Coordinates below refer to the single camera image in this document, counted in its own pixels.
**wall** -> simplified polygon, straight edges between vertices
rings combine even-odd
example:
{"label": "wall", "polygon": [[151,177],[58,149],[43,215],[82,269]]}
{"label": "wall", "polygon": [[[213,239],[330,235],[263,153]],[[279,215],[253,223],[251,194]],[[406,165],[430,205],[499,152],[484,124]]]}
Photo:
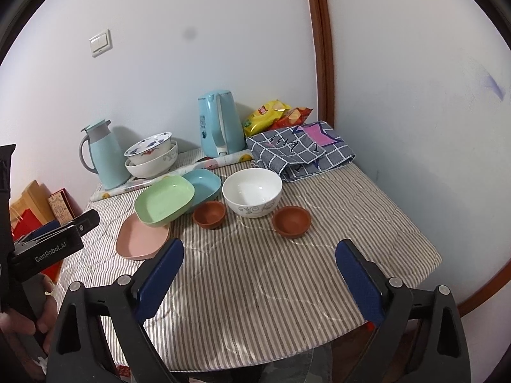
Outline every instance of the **wall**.
{"label": "wall", "polygon": [[[509,48],[473,0],[329,8],[337,129],[442,254],[425,288],[445,283],[462,301],[511,258]],[[499,293],[465,321],[476,383],[511,343],[509,321],[489,326],[510,299]]]}
{"label": "wall", "polygon": [[[106,28],[113,49],[92,58]],[[197,147],[197,97],[219,88],[242,118],[277,97],[316,108],[308,0],[47,0],[0,66],[13,194],[37,179],[85,205],[98,179],[78,161],[82,128],[106,117],[124,147],[168,130]]]}

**blue plate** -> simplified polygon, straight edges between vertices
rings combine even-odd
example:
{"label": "blue plate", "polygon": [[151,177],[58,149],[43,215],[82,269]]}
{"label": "blue plate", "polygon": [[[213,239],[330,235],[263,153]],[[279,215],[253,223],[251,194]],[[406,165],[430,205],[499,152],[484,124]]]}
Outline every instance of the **blue plate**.
{"label": "blue plate", "polygon": [[183,175],[183,178],[195,187],[192,207],[190,207],[187,213],[193,213],[199,204],[213,200],[220,192],[220,187],[222,186],[220,177],[206,169],[190,171]]}

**pink plate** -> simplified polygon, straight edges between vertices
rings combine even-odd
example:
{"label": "pink plate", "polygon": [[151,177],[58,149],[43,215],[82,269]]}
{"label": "pink plate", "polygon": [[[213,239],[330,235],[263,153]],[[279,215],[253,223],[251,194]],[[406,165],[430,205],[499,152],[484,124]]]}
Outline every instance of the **pink plate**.
{"label": "pink plate", "polygon": [[144,260],[158,253],[169,236],[169,226],[159,228],[143,224],[136,213],[129,216],[117,236],[116,250],[123,258]]}

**camouflage pants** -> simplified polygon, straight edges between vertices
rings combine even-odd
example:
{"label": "camouflage pants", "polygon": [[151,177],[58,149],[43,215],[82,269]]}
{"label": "camouflage pants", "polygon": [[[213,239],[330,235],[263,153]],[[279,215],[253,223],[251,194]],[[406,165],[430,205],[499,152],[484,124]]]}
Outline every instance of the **camouflage pants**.
{"label": "camouflage pants", "polygon": [[[232,383],[228,370],[194,375],[207,383]],[[265,366],[259,383],[331,383],[332,348],[330,344],[284,358]]]}

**white ceramic bowl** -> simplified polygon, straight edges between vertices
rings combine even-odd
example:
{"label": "white ceramic bowl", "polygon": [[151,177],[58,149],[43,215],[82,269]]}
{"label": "white ceramic bowl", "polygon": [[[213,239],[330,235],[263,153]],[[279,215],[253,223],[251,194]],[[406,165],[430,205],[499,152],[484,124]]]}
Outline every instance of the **white ceramic bowl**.
{"label": "white ceramic bowl", "polygon": [[162,156],[171,148],[172,133],[162,132],[132,145],[126,150],[124,156],[129,158],[134,165],[139,165]]}
{"label": "white ceramic bowl", "polygon": [[152,179],[166,172],[176,162],[179,153],[177,142],[172,141],[171,146],[169,151],[151,161],[134,165],[128,158],[124,165],[133,176],[139,179]]}
{"label": "white ceramic bowl", "polygon": [[266,169],[246,169],[225,180],[222,193],[231,210],[242,217],[262,217],[277,207],[282,180]]}

